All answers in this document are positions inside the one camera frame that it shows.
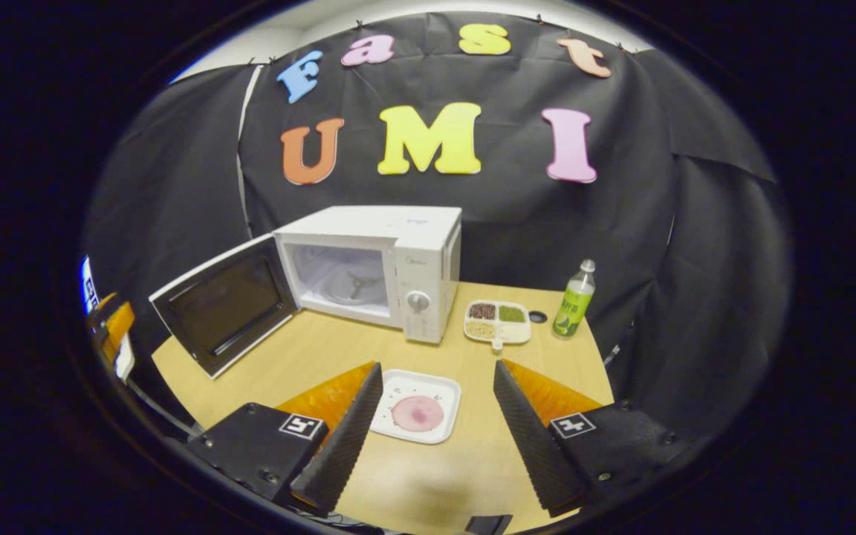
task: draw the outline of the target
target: bottle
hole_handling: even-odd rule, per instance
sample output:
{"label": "bottle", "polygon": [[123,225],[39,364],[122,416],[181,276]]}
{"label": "bottle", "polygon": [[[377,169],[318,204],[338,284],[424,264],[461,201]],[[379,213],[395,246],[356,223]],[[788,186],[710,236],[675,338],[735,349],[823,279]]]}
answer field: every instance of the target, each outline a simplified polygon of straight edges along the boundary
{"label": "bottle", "polygon": [[594,289],[597,288],[594,281],[596,269],[594,261],[587,258],[580,264],[580,271],[567,281],[567,291],[563,294],[563,302],[560,303],[560,310],[554,319],[553,331],[557,338],[567,340],[577,332],[577,326],[594,298]]}

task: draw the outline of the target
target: black fabric backdrop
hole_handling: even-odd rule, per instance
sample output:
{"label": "black fabric backdrop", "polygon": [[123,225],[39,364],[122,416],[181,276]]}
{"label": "black fabric backdrop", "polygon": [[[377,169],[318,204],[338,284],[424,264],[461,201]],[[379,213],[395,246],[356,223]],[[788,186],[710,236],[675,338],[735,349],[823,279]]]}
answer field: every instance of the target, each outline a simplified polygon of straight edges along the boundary
{"label": "black fabric backdrop", "polygon": [[[512,48],[465,54],[458,30],[500,24]],[[361,37],[393,35],[395,56],[343,67]],[[575,67],[560,38],[604,53],[607,79]],[[323,52],[316,88],[295,104],[276,81]],[[99,292],[135,307],[133,338],[149,353],[167,332],[147,295],[247,239],[235,158],[244,91],[255,65],[198,74],[167,88],[110,158],[85,238]],[[480,173],[380,175],[390,106],[430,125],[445,105],[472,102]],[[591,116],[591,184],[550,179],[554,143],[544,108]],[[303,159],[319,157],[318,122],[343,118],[324,181],[282,175],[289,129],[308,126]],[[428,13],[318,41],[259,74],[239,143],[253,235],[332,204],[437,204],[464,210],[462,280],[562,289],[597,261],[588,321],[617,398],[682,433],[730,421],[768,367],[791,287],[782,194],[731,109],[658,51],[637,54],[563,27],[492,13]],[[553,315],[554,311],[545,311]]]}

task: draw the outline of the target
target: tabletop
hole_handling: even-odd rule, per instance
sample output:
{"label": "tabletop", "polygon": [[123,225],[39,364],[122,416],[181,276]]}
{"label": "tabletop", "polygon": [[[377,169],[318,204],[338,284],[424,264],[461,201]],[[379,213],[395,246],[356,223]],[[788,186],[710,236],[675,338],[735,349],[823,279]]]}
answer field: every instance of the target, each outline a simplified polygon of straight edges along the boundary
{"label": "tabletop", "polygon": [[[276,406],[372,360],[384,372],[403,369],[453,379],[461,385],[461,403],[451,436],[440,444],[418,444],[368,433],[336,511],[418,535],[450,535],[463,531],[472,516],[510,514],[508,532],[523,531],[573,513],[551,519],[538,504],[493,395],[497,358],[543,373],[601,404],[614,403],[586,320],[570,340],[551,335],[562,296],[562,291],[462,282],[439,345],[407,342],[400,329],[302,309],[216,380],[173,337],[153,360],[205,429],[244,403]],[[478,299],[517,302],[546,313],[549,321],[532,324],[530,341],[505,345],[495,355],[489,343],[470,340],[462,331],[465,309]]]}

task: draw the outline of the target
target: white microwave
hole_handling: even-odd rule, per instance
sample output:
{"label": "white microwave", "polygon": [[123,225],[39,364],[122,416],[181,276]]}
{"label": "white microwave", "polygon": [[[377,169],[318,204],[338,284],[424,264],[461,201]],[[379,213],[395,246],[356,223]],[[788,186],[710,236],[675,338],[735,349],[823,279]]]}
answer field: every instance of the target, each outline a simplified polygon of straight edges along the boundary
{"label": "white microwave", "polygon": [[458,207],[329,207],[187,271],[149,300],[215,378],[300,308],[439,343],[459,274]]}

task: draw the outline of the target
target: foam letter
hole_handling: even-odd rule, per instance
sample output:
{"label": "foam letter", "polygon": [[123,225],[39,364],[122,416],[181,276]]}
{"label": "foam letter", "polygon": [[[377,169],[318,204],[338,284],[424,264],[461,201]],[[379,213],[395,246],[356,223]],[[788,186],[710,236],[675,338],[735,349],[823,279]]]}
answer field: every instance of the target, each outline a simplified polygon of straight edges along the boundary
{"label": "foam letter", "polygon": [[590,45],[580,41],[579,39],[558,39],[557,44],[561,47],[567,47],[570,51],[570,59],[574,61],[574,65],[580,67],[581,71],[588,72],[600,78],[609,78],[612,72],[605,67],[600,67],[597,63],[598,57],[603,57],[603,52],[590,48]]}
{"label": "foam letter", "polygon": [[310,89],[315,88],[318,82],[310,80],[309,76],[319,74],[319,66],[316,65],[316,60],[322,57],[322,52],[312,51],[303,56],[299,61],[296,61],[290,68],[279,72],[276,76],[276,81],[282,81],[289,89],[289,104],[299,100],[302,95],[307,94]]}
{"label": "foam letter", "polygon": [[587,160],[584,126],[590,124],[590,116],[563,108],[547,108],[541,115],[554,128],[554,162],[547,166],[547,174],[554,180],[583,183],[597,180],[597,170]]}
{"label": "foam letter", "polygon": [[404,149],[419,172],[431,165],[432,157],[441,146],[441,156],[435,162],[438,172],[473,174],[482,170],[475,157],[475,118],[482,107],[470,102],[452,102],[442,108],[431,129],[411,106],[394,106],[378,115],[386,125],[385,159],[378,163],[381,174],[408,172]]}
{"label": "foam letter", "polygon": [[354,67],[363,63],[381,63],[388,61],[395,55],[392,51],[392,44],[395,43],[395,38],[391,35],[373,35],[364,39],[357,40],[343,56],[343,65],[346,67]]}
{"label": "foam letter", "polygon": [[458,46],[468,54],[506,54],[510,50],[507,31],[497,24],[468,24],[461,27]]}
{"label": "foam letter", "polygon": [[302,142],[305,141],[309,128],[300,126],[282,133],[282,174],[286,180],[298,186],[322,182],[336,166],[336,141],[339,129],[346,124],[342,119],[328,119],[316,125],[320,133],[319,163],[307,167],[302,162]]}

